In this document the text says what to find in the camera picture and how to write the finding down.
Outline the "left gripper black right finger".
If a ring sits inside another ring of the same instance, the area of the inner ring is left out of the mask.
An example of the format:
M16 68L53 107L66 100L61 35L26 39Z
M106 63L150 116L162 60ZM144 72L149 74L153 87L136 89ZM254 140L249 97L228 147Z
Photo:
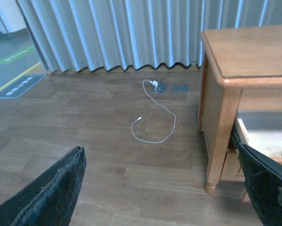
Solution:
M238 143L238 159L252 206L265 226L282 226L282 165Z

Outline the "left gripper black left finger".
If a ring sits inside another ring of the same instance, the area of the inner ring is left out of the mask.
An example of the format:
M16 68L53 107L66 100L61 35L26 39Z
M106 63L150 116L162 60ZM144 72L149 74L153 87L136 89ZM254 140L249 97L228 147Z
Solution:
M77 146L0 205L0 226L67 226L87 165Z

